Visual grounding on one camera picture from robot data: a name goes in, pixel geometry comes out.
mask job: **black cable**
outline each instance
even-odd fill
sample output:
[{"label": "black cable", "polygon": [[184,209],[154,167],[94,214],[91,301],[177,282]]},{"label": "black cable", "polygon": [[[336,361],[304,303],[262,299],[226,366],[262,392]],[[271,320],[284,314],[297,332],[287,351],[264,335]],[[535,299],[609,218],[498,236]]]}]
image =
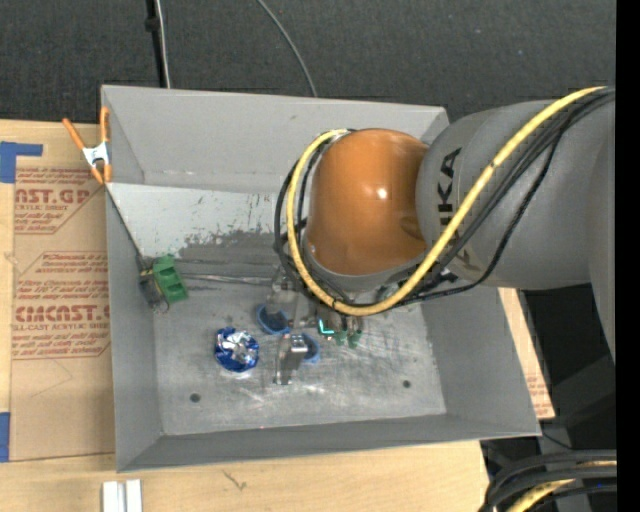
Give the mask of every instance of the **black cable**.
[{"label": "black cable", "polygon": [[[314,153],[311,155],[311,158],[309,158],[307,169],[302,177],[302,184],[300,185],[300,193],[298,194],[298,218],[297,218],[298,225],[302,224],[302,211],[304,210],[304,197],[306,195],[306,190],[307,190],[307,181],[309,180],[309,176],[311,175],[311,171],[313,171],[313,168],[315,167],[316,162],[318,161],[320,156],[324,154],[325,150],[329,147],[330,142],[331,140],[323,142],[320,146],[316,148]],[[302,230],[296,229],[296,234],[297,234],[298,247],[301,247],[302,246]]]},{"label": "black cable", "polygon": [[617,457],[616,450],[579,450],[571,452],[548,453],[544,455],[534,455],[518,461],[514,461],[504,467],[496,475],[487,491],[487,498],[491,498],[502,486],[504,482],[510,478],[514,478],[522,472],[530,471],[547,464],[560,464],[566,462],[593,462],[593,461],[615,461]]},{"label": "black cable", "polygon": [[556,439],[553,436],[550,436],[549,434],[547,434],[544,429],[542,430],[542,437],[547,438],[549,441],[551,441],[552,443],[557,444],[558,446],[560,446],[561,448],[564,448],[565,450],[573,450],[574,448],[572,448],[571,446],[569,446],[566,443],[563,443],[562,441]]},{"label": "black cable", "polygon": [[156,10],[155,0],[146,0],[147,4],[147,19],[144,21],[144,27],[147,32],[151,32],[151,40],[153,41],[153,56],[156,61],[156,70],[158,72],[158,79],[160,80],[160,87],[166,88],[167,82],[164,74],[164,57],[162,52],[162,40],[160,38],[160,18]]},{"label": "black cable", "polygon": [[570,498],[571,496],[581,496],[581,495],[593,495],[593,494],[613,494],[618,492],[618,484],[606,484],[606,485],[593,485],[593,486],[585,486],[585,487],[574,487],[574,488],[560,488],[555,491],[555,494],[550,494],[549,496],[545,496],[539,502],[535,503],[532,508],[529,509],[528,512],[536,512],[542,510],[544,507],[551,503],[555,503],[558,500],[563,498]]},{"label": "black cable", "polygon": [[304,77],[307,80],[307,84],[309,84],[309,89],[311,89],[311,94],[313,94],[314,98],[317,98],[318,97],[318,91],[316,90],[316,86],[313,83],[313,80],[311,79],[311,74],[309,73],[309,70],[307,69],[307,66],[304,63],[304,59],[302,58],[302,55],[300,55],[300,52],[298,51],[298,48],[296,47],[296,45],[293,42],[293,40],[291,39],[291,37],[289,37],[289,33],[282,26],[282,23],[280,23],[280,21],[278,20],[276,15],[273,14],[271,9],[269,9],[269,7],[264,2],[264,0],[256,0],[256,2],[258,2],[258,4],[260,5],[260,7],[262,7],[264,12],[266,12],[267,15],[271,18],[271,21],[273,21],[273,23],[276,25],[276,27],[278,27],[278,30],[282,34],[282,37],[284,37],[285,40],[287,41],[287,44],[289,45],[289,48],[291,48],[291,50],[293,51],[294,55],[296,56],[296,59],[298,60],[298,64],[300,64],[300,68],[302,68],[302,72],[304,73]]},{"label": "black cable", "polygon": [[618,474],[617,471],[618,470],[615,466],[593,466],[573,467],[569,469],[558,469],[555,471],[545,471],[543,473],[524,475],[498,489],[491,498],[487,499],[486,504],[482,508],[482,512],[492,512],[494,507],[503,504],[523,491],[543,483],[569,479],[615,478]]}]

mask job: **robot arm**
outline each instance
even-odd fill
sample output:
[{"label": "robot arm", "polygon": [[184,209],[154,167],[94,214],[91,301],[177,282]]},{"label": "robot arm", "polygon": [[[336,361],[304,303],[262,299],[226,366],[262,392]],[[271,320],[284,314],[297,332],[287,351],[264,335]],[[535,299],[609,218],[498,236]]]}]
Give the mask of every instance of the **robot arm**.
[{"label": "robot arm", "polygon": [[[593,281],[609,323],[614,109],[615,90],[585,89],[466,117],[428,149],[385,130],[323,134],[283,187],[291,254],[283,261],[319,302],[347,316],[477,284],[546,289]],[[306,187],[297,195],[296,187],[313,171],[300,235],[294,206]],[[433,291],[445,272],[468,284]],[[391,297],[362,303],[396,284]],[[604,327],[613,352],[612,325]]]}]

